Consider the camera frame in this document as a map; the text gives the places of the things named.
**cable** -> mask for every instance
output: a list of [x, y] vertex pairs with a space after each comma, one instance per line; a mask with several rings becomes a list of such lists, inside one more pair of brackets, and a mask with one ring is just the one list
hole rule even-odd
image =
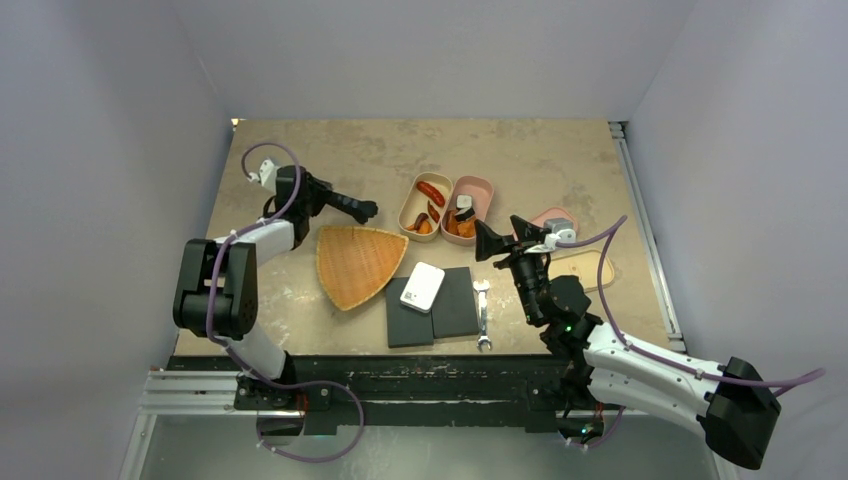
[[259, 148], [259, 147], [266, 147], [266, 146], [272, 146], [272, 147], [282, 148], [283, 150], [285, 150], [285, 151], [286, 151], [286, 153], [288, 153], [288, 154], [289, 154], [289, 156], [290, 156], [290, 157], [292, 157], [292, 158], [294, 158], [294, 159], [295, 159], [295, 162], [294, 162], [294, 164], [295, 164], [295, 165], [298, 165], [298, 166], [300, 165], [299, 163], [297, 163], [297, 160], [296, 160], [296, 157], [295, 157], [294, 152], [292, 152], [292, 151], [289, 149], [289, 147], [287, 147], [287, 146], [285, 146], [285, 145], [281, 145], [281, 144], [279, 144], [279, 143], [274, 143], [274, 142], [261, 142], [261, 143], [257, 143], [256, 145], [254, 145], [254, 146], [252, 146], [252, 147], [248, 148], [247, 150], [245, 150], [245, 151], [244, 151], [244, 153], [241, 155], [241, 173], [243, 173], [243, 174], [244, 174], [244, 176], [245, 176], [245, 177], [247, 177], [247, 180], [248, 180], [249, 182], [252, 182], [252, 181], [254, 180], [254, 177], [251, 177], [250, 172], [248, 172], [248, 171], [247, 171], [247, 156], [248, 156], [248, 155], [250, 155], [250, 152], [252, 152], [252, 151], [256, 150], [257, 148]]
[[604, 421], [604, 404], [601, 402], [595, 405], [595, 419], [600, 420], [601, 423]]
[[[627, 345], [627, 340], [624, 338], [624, 333], [621, 331], [620, 328], [618, 328], [618, 324], [616, 323], [615, 319], [613, 318], [612, 311], [610, 310], [609, 305], [607, 304], [607, 298], [606, 298], [606, 295], [604, 294], [604, 285], [603, 285], [603, 282], [601, 280], [602, 280], [603, 271], [604, 271], [604, 259], [607, 256], [607, 251], [609, 250], [610, 243], [612, 243], [612, 239], [613, 239], [613, 237], [615, 237], [615, 234], [618, 231], [619, 227], [621, 227], [621, 225], [626, 220], [627, 220], [627, 215], [622, 216], [610, 228], [606, 229], [602, 233], [595, 235], [594, 237], [592, 237], [588, 240], [583, 240], [583, 241], [576, 242], [576, 243], [559, 243], [559, 242], [557, 242], [557, 244], [556, 244], [557, 247], [560, 247], [560, 248], [577, 248], [577, 247], [583, 247], [583, 246], [595, 243], [598, 240], [601, 240], [602, 238], [606, 237], [607, 240], [604, 243], [604, 248], [601, 250], [601, 258], [598, 261], [598, 296], [601, 297], [601, 305], [604, 308], [604, 313], [607, 316], [607, 320], [609, 321], [610, 326], [613, 329], [613, 332], [615, 332], [615, 336], [624, 345]], [[683, 372], [694, 375], [695, 377], [699, 376], [698, 369], [692, 368], [692, 367], [690, 367], [688, 365], [684, 365], [682, 363], [677, 363], [674, 360], [667, 359], [667, 358], [662, 357], [660, 355], [656, 355], [656, 354], [651, 353], [647, 350], [639, 348], [636, 345], [631, 344], [631, 345], [629, 345], [629, 348], [631, 348], [634, 352], [638, 353], [639, 355], [642, 355], [643, 357], [654, 360], [655, 362], [659, 362], [663, 365], [666, 365], [666, 366], [669, 366], [669, 367], [672, 367], [672, 368], [676, 368], [676, 369], [681, 370]], [[817, 369], [815, 369], [815, 370], [813, 370], [809, 373], [805, 373], [804, 375], [801, 375], [800, 377], [797, 377], [797, 378], [793, 378], [793, 379], [790, 379], [790, 380], [776, 380], [776, 381], [771, 381], [771, 382], [760, 381], [760, 380], [743, 380], [743, 379], [739, 379], [739, 378], [730, 378], [730, 377], [723, 377], [723, 376], [719, 376], [719, 375], [713, 375], [711, 373], [701, 373], [700, 377], [706, 378], [707, 380], [712, 380], [714, 382], [729, 383], [729, 384], [732, 384], [732, 385], [740, 385], [740, 386], [743, 386], [743, 387], [764, 387], [764, 388], [779, 387], [779, 390], [774, 392], [774, 395], [776, 397], [778, 397], [778, 396], [783, 395], [784, 393], [788, 392], [789, 390], [792, 390], [793, 388], [795, 388], [799, 385], [803, 385], [805, 383], [810, 383], [813, 380], [821, 378], [824, 374], [825, 374], [824, 368], [817, 368]]]
[[254, 223], [254, 224], [248, 225], [247, 227], [242, 228], [241, 230], [238, 230], [234, 233], [231, 233], [226, 239], [224, 239], [224, 242], [221, 244], [221, 247], [218, 249], [218, 254], [215, 256], [215, 263], [213, 264], [213, 267], [212, 267], [212, 278], [211, 278], [211, 281], [210, 281], [210, 284], [209, 284], [209, 303], [206, 307], [206, 338], [208, 338], [209, 341], [211, 341], [212, 343], [215, 343], [215, 344], [223, 347], [224, 351], [227, 353], [227, 355], [230, 356], [230, 358], [233, 360], [233, 362], [235, 362], [236, 365], [239, 366], [239, 368], [241, 368], [242, 370], [247, 372], [249, 375], [254, 376], [260, 382], [264, 383], [265, 385], [268, 385], [269, 387], [277, 388], [277, 389], [280, 389], [280, 390], [296, 390], [296, 389], [300, 389], [300, 388], [304, 388], [304, 387], [322, 385], [322, 386], [329, 386], [329, 387], [333, 387], [333, 388], [338, 388], [340, 390], [343, 390], [348, 396], [350, 396], [350, 398], [353, 400], [353, 403], [356, 404], [356, 409], [359, 411], [359, 428], [357, 429], [356, 435], [353, 437], [353, 440], [351, 440], [351, 442], [345, 448], [339, 450], [338, 452], [336, 452], [332, 455], [327, 455], [327, 456], [324, 456], [324, 457], [304, 457], [304, 456], [297, 455], [297, 454], [294, 454], [294, 453], [285, 452], [283, 450], [278, 449], [277, 447], [269, 445], [265, 441], [265, 439], [262, 438], [261, 432], [259, 431], [259, 428], [257, 427], [257, 435], [259, 436], [260, 445], [265, 447], [266, 449], [268, 449], [272, 453], [276, 453], [277, 455], [281, 455], [283, 457], [291, 458], [292, 460], [297, 460], [299, 462], [305, 462], [305, 463], [331, 462], [333, 460], [336, 460], [336, 459], [344, 456], [345, 454], [347, 454], [348, 452], [353, 450], [353, 447], [355, 447], [356, 444], [359, 443], [359, 439], [362, 438], [362, 434], [365, 431], [365, 412], [362, 409], [362, 402], [359, 401], [359, 398], [357, 398], [356, 395], [354, 395], [354, 393], [349, 388], [347, 388], [346, 386], [344, 386], [340, 383], [337, 383], [337, 382], [329, 381], [329, 380], [313, 380], [313, 381], [309, 381], [309, 382], [294, 383], [294, 384], [291, 384], [291, 385], [283, 385], [283, 384], [277, 383], [274, 380], [266, 377], [262, 373], [256, 371], [256, 369], [254, 369], [253, 367], [251, 367], [247, 362], [245, 362], [241, 357], [239, 357], [238, 354], [232, 348], [230, 348], [230, 346], [227, 344], [227, 342], [216, 338], [214, 331], [213, 331], [213, 329], [214, 329], [213, 312], [214, 312], [214, 305], [215, 305], [215, 295], [218, 291], [218, 277], [221, 274], [221, 264], [224, 261], [224, 254], [225, 254], [227, 248], [229, 248], [229, 246], [233, 243], [233, 241], [235, 241], [238, 237], [240, 237], [240, 236], [242, 236], [246, 233], [252, 232], [253, 230], [256, 230], [257, 228], [261, 228], [261, 227], [265, 226], [268, 222], [272, 222], [272, 221], [277, 220], [280, 217], [282, 217], [283, 214], [286, 212], [286, 210], [288, 210], [289, 207], [292, 206], [295, 198], [297, 198], [298, 192], [300, 191], [301, 173], [300, 173], [300, 162], [297, 159], [297, 155], [295, 155], [295, 153], [289, 147], [282, 145], [282, 144], [279, 144], [279, 143], [263, 142], [263, 143], [258, 143], [256, 145], [248, 148], [247, 151], [245, 151], [244, 154], [241, 157], [241, 168], [242, 168], [242, 171], [245, 173], [245, 176], [250, 178], [249, 174], [247, 173], [247, 168], [245, 167], [245, 160], [247, 159], [247, 155], [250, 152], [252, 152], [253, 150], [255, 150], [256, 148], [261, 147], [261, 146], [265, 146], [265, 145], [272, 145], [272, 146], [275, 146], [275, 147], [279, 147], [279, 148], [285, 150], [285, 152], [289, 155], [289, 157], [291, 157], [292, 162], [294, 162], [294, 165], [295, 165], [294, 189], [292, 189], [292, 193], [289, 196], [289, 199], [286, 201], [285, 205], [283, 205], [283, 207], [280, 210], [278, 210], [276, 213], [274, 213], [274, 215], [272, 215], [267, 221]]
[[548, 277], [548, 271], [551, 269], [551, 254], [545, 254], [545, 278]]
[[262, 205], [262, 218], [268, 218], [268, 217], [271, 216], [271, 211], [268, 210], [268, 209], [271, 208], [271, 204], [274, 203], [274, 200], [276, 200], [276, 199], [277, 199], [277, 196], [274, 195], [271, 198], [269, 198], [268, 200], [265, 200], [265, 204]]
[[607, 440], [609, 440], [609, 437], [611, 437], [613, 433], [615, 433], [615, 430], [618, 428], [618, 425], [621, 423], [621, 417], [623, 415], [624, 415], [624, 407], [618, 407], [618, 414], [615, 416], [615, 420], [612, 421], [612, 425], [610, 425], [609, 430], [605, 429], [604, 434], [601, 435], [601, 437], [598, 438], [597, 440], [595, 440], [594, 442], [571, 443], [571, 442], [568, 442], [568, 439], [566, 439], [566, 445], [571, 446], [571, 447], [575, 447], [575, 448], [586, 449], [586, 450], [591, 450], [593, 448], [600, 447], [601, 445], [606, 443]]

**food container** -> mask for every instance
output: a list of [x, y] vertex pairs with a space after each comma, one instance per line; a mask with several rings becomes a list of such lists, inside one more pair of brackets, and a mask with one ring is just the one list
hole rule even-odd
[[433, 231], [428, 234], [422, 235], [418, 232], [410, 232], [406, 229], [406, 227], [415, 223], [415, 219], [419, 214], [427, 213], [427, 202], [433, 204], [433, 207], [435, 207], [436, 211], [439, 212], [440, 220], [444, 218], [446, 208], [439, 207], [430, 199], [430, 197], [421, 193], [417, 187], [418, 182], [429, 183], [446, 199], [451, 198], [451, 193], [453, 193], [453, 182], [451, 182], [448, 177], [439, 175], [438, 173], [424, 172], [418, 175], [412, 182], [412, 186], [409, 188], [409, 193], [406, 195], [406, 200], [403, 202], [403, 207], [400, 209], [400, 213], [398, 214], [398, 227], [400, 228], [401, 233], [409, 237], [410, 240], [414, 240], [416, 242], [429, 242], [436, 238], [436, 235], [439, 233], [439, 223], [434, 222], [432, 218], [427, 219], [433, 227]]
[[[495, 195], [495, 187], [485, 178], [472, 175], [459, 177], [459, 180], [456, 181], [456, 185], [453, 187], [453, 194], [445, 209], [446, 212], [456, 208], [456, 197], [459, 195], [471, 196], [474, 215], [477, 217], [477, 220], [483, 221], [486, 220], [486, 214], [489, 212], [489, 205], [492, 203], [492, 197]], [[466, 247], [474, 245], [477, 238], [476, 235], [471, 238], [463, 238], [448, 232], [447, 220], [447, 215], [442, 215], [442, 236], [445, 237], [445, 240]]]

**sausage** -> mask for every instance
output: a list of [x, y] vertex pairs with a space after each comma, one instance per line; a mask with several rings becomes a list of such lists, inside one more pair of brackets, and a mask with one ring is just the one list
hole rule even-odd
[[427, 214], [426, 213], [419, 213], [418, 218], [415, 219], [415, 223], [412, 224], [412, 230], [417, 231], [421, 227], [421, 224], [426, 222], [426, 221], [427, 221]]
[[433, 218], [433, 221], [439, 223], [439, 212], [436, 210], [436, 207], [433, 206], [432, 203], [427, 202], [427, 212]]
[[430, 200], [432, 200], [440, 208], [445, 206], [445, 197], [442, 196], [442, 192], [440, 192], [436, 187], [427, 182], [421, 181], [415, 184], [415, 188], [417, 188], [419, 192], [430, 197]]

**white battery pack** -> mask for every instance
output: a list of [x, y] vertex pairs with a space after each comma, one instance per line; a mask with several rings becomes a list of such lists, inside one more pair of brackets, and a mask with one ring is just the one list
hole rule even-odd
[[457, 210], [463, 210], [466, 208], [471, 208], [473, 205], [474, 199], [471, 195], [457, 195], [456, 196], [456, 208]]
[[445, 271], [441, 268], [418, 262], [400, 294], [400, 303], [419, 312], [429, 312], [444, 279]]

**pink object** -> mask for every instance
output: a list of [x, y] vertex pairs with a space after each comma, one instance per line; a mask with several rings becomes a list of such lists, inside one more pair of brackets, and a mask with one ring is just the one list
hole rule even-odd
[[562, 207], [551, 207], [540, 213], [533, 220], [530, 220], [530, 223], [537, 227], [544, 227], [545, 220], [550, 220], [551, 218], [565, 218], [566, 220], [571, 220], [571, 223], [574, 224], [574, 233], [579, 233], [579, 230], [577, 229], [577, 219], [574, 215], [568, 213], [568, 210]]
[[489, 212], [489, 205], [492, 203], [492, 197], [495, 196], [495, 187], [493, 187], [491, 182], [485, 178], [475, 177], [473, 175], [459, 177], [459, 180], [457, 180], [453, 186], [453, 194], [451, 195], [450, 201], [448, 201], [447, 208], [445, 209], [445, 215], [442, 217], [442, 221], [440, 222], [442, 225], [442, 236], [445, 237], [445, 240], [451, 243], [469, 247], [474, 245], [475, 239], [477, 238], [476, 235], [471, 238], [463, 238], [449, 233], [447, 229], [447, 212], [456, 208], [456, 197], [459, 195], [470, 195], [472, 199], [471, 208], [474, 209], [474, 215], [478, 220], [486, 220], [486, 214]]

